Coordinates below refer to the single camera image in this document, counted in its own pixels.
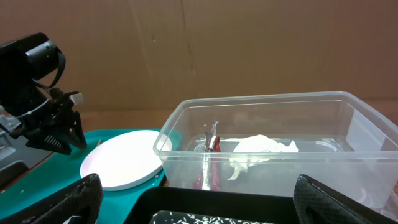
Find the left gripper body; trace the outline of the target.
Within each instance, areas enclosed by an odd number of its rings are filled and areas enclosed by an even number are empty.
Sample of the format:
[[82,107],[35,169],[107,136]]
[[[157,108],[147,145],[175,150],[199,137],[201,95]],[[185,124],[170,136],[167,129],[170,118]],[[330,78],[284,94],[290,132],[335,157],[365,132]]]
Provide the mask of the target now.
[[65,131],[65,120],[74,111],[73,107],[75,106],[69,96],[79,92],[69,91],[64,93],[59,88],[46,89],[46,92],[50,95],[50,98],[45,97],[42,92],[39,92],[40,100],[38,101],[38,105],[18,117],[22,123],[22,135],[25,136],[27,131],[37,128],[58,128]]

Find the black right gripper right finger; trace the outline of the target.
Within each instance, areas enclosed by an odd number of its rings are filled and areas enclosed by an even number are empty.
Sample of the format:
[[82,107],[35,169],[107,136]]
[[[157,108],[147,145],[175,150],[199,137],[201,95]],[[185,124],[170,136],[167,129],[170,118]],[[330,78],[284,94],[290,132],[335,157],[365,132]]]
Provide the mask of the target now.
[[305,174],[296,181],[293,201],[301,224],[397,224]]

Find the white napkin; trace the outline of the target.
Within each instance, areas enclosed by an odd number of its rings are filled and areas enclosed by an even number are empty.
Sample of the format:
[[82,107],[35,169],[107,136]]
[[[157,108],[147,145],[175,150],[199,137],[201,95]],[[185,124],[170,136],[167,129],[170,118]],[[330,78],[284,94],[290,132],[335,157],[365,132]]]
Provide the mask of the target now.
[[280,152],[299,152],[299,148],[294,140],[291,140],[290,144],[286,146],[261,134],[244,138],[233,150],[233,153],[238,153],[239,157],[233,157],[229,160],[230,166],[234,168],[234,172],[228,180],[236,180],[239,174],[247,172],[249,167],[269,160],[268,158],[261,159],[254,156],[247,157],[247,154]]

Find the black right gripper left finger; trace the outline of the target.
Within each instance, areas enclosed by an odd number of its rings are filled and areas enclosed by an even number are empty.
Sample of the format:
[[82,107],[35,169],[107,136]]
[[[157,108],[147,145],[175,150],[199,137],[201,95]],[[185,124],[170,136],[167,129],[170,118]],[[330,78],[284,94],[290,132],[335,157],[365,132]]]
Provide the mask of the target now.
[[33,205],[1,220],[16,224],[95,224],[104,192],[98,174],[86,177],[66,186]]

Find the red snack wrapper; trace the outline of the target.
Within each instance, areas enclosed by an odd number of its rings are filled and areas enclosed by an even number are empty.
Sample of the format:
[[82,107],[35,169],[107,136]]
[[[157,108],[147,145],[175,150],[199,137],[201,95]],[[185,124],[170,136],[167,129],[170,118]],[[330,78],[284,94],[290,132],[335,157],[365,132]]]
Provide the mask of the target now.
[[[220,137],[217,135],[217,124],[211,125],[211,131],[205,132],[204,152],[221,152]],[[220,171],[218,158],[211,158],[206,154],[203,158],[202,170],[197,180],[193,182],[193,188],[197,190],[220,191]]]

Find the white round plate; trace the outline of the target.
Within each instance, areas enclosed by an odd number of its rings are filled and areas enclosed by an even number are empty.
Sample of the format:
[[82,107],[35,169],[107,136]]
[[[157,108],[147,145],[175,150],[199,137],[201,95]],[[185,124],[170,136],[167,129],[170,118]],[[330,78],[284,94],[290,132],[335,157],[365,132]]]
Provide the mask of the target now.
[[162,170],[154,146],[172,149],[171,140],[153,130],[130,131],[95,147],[83,160],[80,176],[98,174],[103,190],[126,190],[155,177]]

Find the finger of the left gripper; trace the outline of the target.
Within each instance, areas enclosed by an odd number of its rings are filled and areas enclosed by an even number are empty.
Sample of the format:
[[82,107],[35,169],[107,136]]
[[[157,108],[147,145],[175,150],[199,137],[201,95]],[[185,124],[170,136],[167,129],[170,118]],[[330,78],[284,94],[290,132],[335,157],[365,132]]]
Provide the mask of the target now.
[[81,125],[80,114],[72,111],[64,123],[65,139],[67,143],[79,148],[86,149],[87,143]]
[[55,129],[34,129],[27,131],[25,137],[28,142],[26,146],[45,151],[57,152],[69,155],[71,153],[69,135],[58,128]]

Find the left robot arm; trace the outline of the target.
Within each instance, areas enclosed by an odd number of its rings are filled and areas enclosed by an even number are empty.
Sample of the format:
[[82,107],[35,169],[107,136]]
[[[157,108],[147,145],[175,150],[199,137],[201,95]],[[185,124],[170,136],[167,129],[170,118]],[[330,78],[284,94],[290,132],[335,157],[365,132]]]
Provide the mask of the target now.
[[[65,155],[86,149],[80,114],[73,111],[75,92],[56,87],[66,66],[62,51],[43,33],[1,46],[1,106],[20,121],[2,130],[27,147]],[[86,177],[9,215],[1,223],[96,223],[104,197],[98,174]]]

